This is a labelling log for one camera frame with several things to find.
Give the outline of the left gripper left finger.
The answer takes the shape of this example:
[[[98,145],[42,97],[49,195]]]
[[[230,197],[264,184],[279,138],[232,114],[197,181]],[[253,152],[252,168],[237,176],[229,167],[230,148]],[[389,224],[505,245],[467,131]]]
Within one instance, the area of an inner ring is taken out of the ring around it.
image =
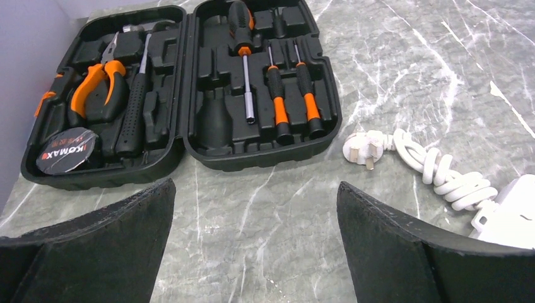
[[[1,238],[2,302],[149,302],[172,225],[164,179],[104,208]]]

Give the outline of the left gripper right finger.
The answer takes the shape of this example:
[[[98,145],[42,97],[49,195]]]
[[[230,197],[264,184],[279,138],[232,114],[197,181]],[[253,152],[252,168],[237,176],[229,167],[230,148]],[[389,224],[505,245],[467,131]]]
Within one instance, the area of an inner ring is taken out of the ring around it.
[[[533,302],[534,251],[426,223],[341,182],[337,214],[358,302]]]

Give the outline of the black tool case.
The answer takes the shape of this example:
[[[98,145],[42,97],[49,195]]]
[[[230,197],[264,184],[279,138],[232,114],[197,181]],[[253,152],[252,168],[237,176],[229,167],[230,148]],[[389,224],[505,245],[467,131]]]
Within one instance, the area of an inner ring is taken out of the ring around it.
[[[270,167],[309,159],[332,143],[342,122],[331,63],[323,54],[320,31],[305,1],[243,1],[254,19],[253,53],[248,57],[256,121],[245,115],[242,58],[235,51],[228,12],[234,1],[204,1],[192,13],[180,6],[141,9],[93,20],[78,32],[57,67],[56,77],[35,112],[20,172],[31,182],[68,191],[149,183],[169,175],[190,153],[206,167],[226,172]],[[123,32],[124,25],[173,20],[175,26],[153,32],[148,46],[147,92],[142,105],[142,152],[119,157],[115,145],[126,104],[112,122],[83,126],[102,140],[99,167],[47,175],[36,159],[47,142],[70,129],[68,109],[88,68],[102,60],[118,33],[114,56],[126,67],[130,86],[143,55],[144,33]],[[326,134],[309,138],[306,106],[297,84],[298,62],[309,69],[315,101]],[[268,44],[285,87],[285,107],[293,143],[280,145],[266,72]]]

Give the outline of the white power strip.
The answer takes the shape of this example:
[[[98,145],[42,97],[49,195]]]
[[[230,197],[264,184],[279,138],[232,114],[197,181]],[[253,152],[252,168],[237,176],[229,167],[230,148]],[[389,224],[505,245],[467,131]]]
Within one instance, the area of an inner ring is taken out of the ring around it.
[[[473,211],[470,236],[504,246],[534,249],[534,175],[525,174],[497,190],[482,173],[462,174],[452,169],[452,155],[438,148],[425,149],[402,129],[393,134],[381,131],[353,133],[343,145],[351,163],[374,168],[384,152],[394,151],[422,182],[432,185],[455,211]]]

